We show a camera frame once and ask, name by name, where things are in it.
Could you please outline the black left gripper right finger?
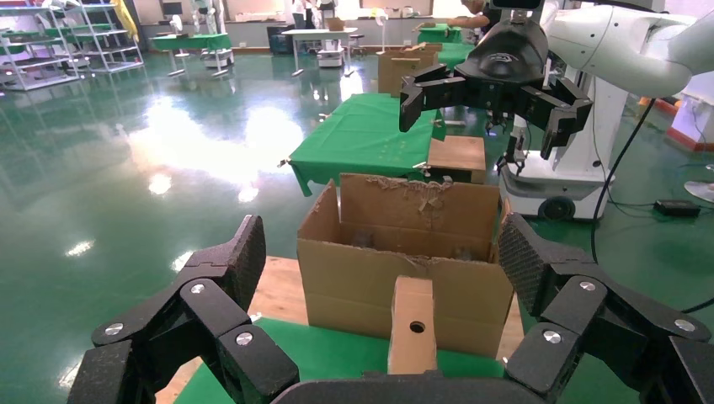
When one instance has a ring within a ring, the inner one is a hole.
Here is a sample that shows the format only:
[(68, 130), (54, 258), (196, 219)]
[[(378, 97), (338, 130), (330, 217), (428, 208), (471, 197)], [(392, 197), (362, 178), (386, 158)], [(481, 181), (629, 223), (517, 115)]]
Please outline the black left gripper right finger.
[(555, 402), (584, 355), (642, 403), (713, 400), (711, 331), (695, 318), (615, 282), (584, 250), (548, 241), (507, 214), (498, 261), (536, 319), (505, 367), (538, 401)]

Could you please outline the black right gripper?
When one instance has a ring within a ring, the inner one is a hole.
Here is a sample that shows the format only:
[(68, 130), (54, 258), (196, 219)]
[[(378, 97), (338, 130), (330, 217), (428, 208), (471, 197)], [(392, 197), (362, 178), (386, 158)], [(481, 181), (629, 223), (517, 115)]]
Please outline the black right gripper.
[(543, 131), (540, 156), (567, 146), (571, 135), (585, 127), (593, 101), (567, 78), (557, 77), (546, 89), (544, 67), (548, 41), (533, 21), (494, 25), (455, 66), (426, 67), (402, 77), (399, 130), (408, 132), (424, 111), (456, 105), (516, 112), (524, 106), (525, 120)]

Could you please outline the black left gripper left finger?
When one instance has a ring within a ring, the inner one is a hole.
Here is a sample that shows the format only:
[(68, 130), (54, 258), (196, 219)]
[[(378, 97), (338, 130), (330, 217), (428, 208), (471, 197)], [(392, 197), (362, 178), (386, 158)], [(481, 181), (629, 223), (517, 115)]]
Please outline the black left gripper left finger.
[(247, 215), (230, 241), (194, 252), (168, 287), (94, 330), (68, 401), (153, 403), (195, 358), (234, 402), (275, 400), (300, 377), (248, 314), (265, 263), (263, 221)]

